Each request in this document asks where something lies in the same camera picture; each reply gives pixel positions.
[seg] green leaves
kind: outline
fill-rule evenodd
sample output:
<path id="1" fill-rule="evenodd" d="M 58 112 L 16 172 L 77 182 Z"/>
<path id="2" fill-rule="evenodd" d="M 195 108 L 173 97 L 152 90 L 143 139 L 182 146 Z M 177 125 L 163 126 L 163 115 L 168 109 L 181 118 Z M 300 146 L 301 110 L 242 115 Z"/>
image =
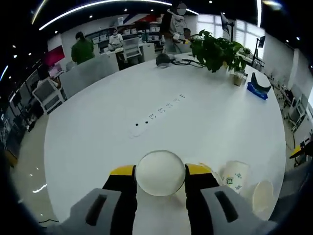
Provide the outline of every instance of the green leaves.
<path id="1" fill-rule="evenodd" d="M 246 63 L 242 57 L 237 56 L 237 52 L 242 48 L 238 42 L 230 42 L 224 38 L 214 38 L 212 33 L 201 30 L 198 37 L 193 37 L 191 42 L 192 54 L 209 71 L 216 72 L 223 65 L 228 64 L 228 70 L 244 70 Z"/>

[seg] white pillar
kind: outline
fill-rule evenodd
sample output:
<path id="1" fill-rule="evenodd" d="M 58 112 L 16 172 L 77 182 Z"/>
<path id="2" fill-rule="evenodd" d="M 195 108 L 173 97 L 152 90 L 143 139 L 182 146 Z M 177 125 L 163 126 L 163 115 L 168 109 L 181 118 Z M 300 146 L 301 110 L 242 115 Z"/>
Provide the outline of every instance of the white pillar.
<path id="1" fill-rule="evenodd" d="M 295 49 L 293 53 L 293 62 L 292 62 L 290 78 L 289 78 L 288 85 L 287 85 L 287 88 L 289 90 L 292 88 L 294 81 L 295 81 L 296 74 L 297 74 L 297 69 L 298 69 L 298 64 L 299 64 L 299 54 L 300 54 L 300 50 Z"/>

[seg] white paper cup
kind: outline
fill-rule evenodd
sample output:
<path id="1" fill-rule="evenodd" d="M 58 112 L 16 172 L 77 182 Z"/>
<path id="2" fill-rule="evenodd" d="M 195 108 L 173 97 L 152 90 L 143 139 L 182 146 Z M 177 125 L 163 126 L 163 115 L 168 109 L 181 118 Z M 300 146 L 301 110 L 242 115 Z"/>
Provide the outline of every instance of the white paper cup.
<path id="1" fill-rule="evenodd" d="M 252 196 L 252 209 L 259 213 L 268 208 L 273 201 L 274 188 L 269 181 L 262 181 L 257 184 Z"/>
<path id="2" fill-rule="evenodd" d="M 152 196 L 176 193 L 185 181 L 185 165 L 174 153 L 158 150 L 148 153 L 136 166 L 139 187 Z"/>
<path id="3" fill-rule="evenodd" d="M 239 161 L 229 161 L 226 163 L 222 182 L 235 192 L 239 193 L 244 186 L 248 174 L 249 165 Z"/>

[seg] office chair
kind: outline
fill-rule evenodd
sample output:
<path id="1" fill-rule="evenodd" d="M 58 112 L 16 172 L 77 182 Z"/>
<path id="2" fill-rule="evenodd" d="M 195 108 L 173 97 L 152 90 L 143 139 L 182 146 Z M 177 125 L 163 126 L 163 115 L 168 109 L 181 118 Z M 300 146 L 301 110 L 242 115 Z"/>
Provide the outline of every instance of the office chair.
<path id="1" fill-rule="evenodd" d="M 123 55 L 125 61 L 127 61 L 130 58 L 133 58 L 135 56 L 141 56 L 141 51 L 139 48 L 139 38 L 131 38 L 123 40 Z"/>
<path id="2" fill-rule="evenodd" d="M 291 106 L 288 111 L 289 121 L 293 124 L 293 128 L 291 131 L 294 133 L 297 128 L 300 126 L 306 115 L 306 109 L 303 107 L 301 103 L 301 98 L 296 100 L 293 98 Z"/>
<path id="3" fill-rule="evenodd" d="M 74 68 L 76 65 L 73 61 L 67 63 L 67 72 Z"/>
<path id="4" fill-rule="evenodd" d="M 51 113 L 64 102 L 61 91 L 55 87 L 49 78 L 33 91 L 34 97 L 39 101 L 44 114 Z"/>

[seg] person in dark jacket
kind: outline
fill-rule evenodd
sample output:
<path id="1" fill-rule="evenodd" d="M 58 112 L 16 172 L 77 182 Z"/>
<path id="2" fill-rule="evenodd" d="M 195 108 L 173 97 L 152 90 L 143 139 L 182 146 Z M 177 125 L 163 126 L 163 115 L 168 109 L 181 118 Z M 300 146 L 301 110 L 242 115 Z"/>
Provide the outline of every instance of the person in dark jacket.
<path id="1" fill-rule="evenodd" d="M 77 42 L 72 47 L 72 60 L 78 65 L 94 57 L 93 42 L 84 37 L 82 32 L 75 36 Z"/>

